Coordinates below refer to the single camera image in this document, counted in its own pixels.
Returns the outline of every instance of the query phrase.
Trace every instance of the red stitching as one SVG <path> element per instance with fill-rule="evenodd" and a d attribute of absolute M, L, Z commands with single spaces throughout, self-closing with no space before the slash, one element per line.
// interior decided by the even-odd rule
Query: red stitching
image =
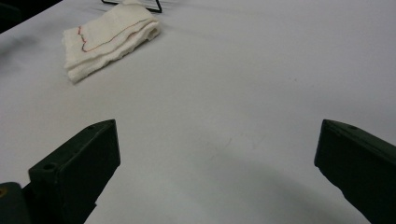
<path fill-rule="evenodd" d="M 114 35 L 110 40 L 108 40 L 107 42 L 104 42 L 104 43 L 102 43 L 102 44 L 99 44 L 98 46 L 96 46 L 96 47 L 94 47 L 94 48 L 92 48 L 92 49 L 85 49 L 85 44 L 87 43 L 87 40 L 84 38 L 84 35 L 81 33 L 82 27 L 79 26 L 79 27 L 78 27 L 78 35 L 81 36 L 81 41 L 82 41 L 81 50 L 82 50 L 83 52 L 86 53 L 86 52 L 90 52 L 91 50 L 97 49 L 97 48 L 101 47 L 102 45 L 111 42 L 114 38 L 116 38 L 116 36 L 120 35 L 120 34 L 121 34 L 122 32 L 124 32 L 126 29 L 128 29 L 128 28 L 130 28 L 130 27 L 133 27 L 133 26 L 137 25 L 138 23 L 140 23 L 140 22 L 142 22 L 142 21 L 138 21 L 138 22 L 135 23 L 135 24 L 132 24 L 132 25 L 130 25 L 130 26 L 125 27 L 125 29 L 121 30 L 118 34 Z"/>

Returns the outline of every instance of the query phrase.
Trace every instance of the dark floor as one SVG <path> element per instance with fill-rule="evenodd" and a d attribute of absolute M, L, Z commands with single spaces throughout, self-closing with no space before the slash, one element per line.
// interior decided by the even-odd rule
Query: dark floor
<path fill-rule="evenodd" d="M 61 0 L 0 0 L 0 33 L 32 18 Z"/>

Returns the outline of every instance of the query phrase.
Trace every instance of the black object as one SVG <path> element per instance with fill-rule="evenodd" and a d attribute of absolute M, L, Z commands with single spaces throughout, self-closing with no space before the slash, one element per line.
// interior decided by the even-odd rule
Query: black object
<path fill-rule="evenodd" d="M 93 124 L 33 166 L 24 189 L 0 185 L 0 223 L 82 224 L 119 165 L 115 120 Z"/>
<path fill-rule="evenodd" d="M 372 223 L 396 223 L 396 147 L 323 120 L 315 165 Z"/>
<path fill-rule="evenodd" d="M 26 21 L 61 0 L 0 0 L 0 33 Z"/>
<path fill-rule="evenodd" d="M 117 5 L 118 2 L 115 1 L 108 1 L 108 0 L 102 0 L 103 3 L 105 4 L 110 4 L 110 5 Z M 150 12 L 155 12 L 155 13 L 162 13 L 163 12 L 163 8 L 161 7 L 160 1 L 159 0 L 155 0 L 155 2 L 157 3 L 157 8 L 152 8 L 152 7 L 146 7 L 146 9 Z"/>

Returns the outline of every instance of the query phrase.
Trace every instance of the small hole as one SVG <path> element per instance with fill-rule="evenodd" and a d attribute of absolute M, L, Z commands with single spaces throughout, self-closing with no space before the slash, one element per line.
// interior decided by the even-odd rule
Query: small hole
<path fill-rule="evenodd" d="M 48 163 L 44 166 L 44 170 L 53 170 L 56 167 L 56 163 Z"/>

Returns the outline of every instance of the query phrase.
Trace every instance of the white cloth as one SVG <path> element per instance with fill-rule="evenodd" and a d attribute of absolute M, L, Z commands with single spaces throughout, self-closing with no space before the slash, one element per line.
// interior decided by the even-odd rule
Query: white cloth
<path fill-rule="evenodd" d="M 141 3 L 125 0 L 102 17 L 64 31 L 64 68 L 77 83 L 159 33 L 158 20 Z"/>

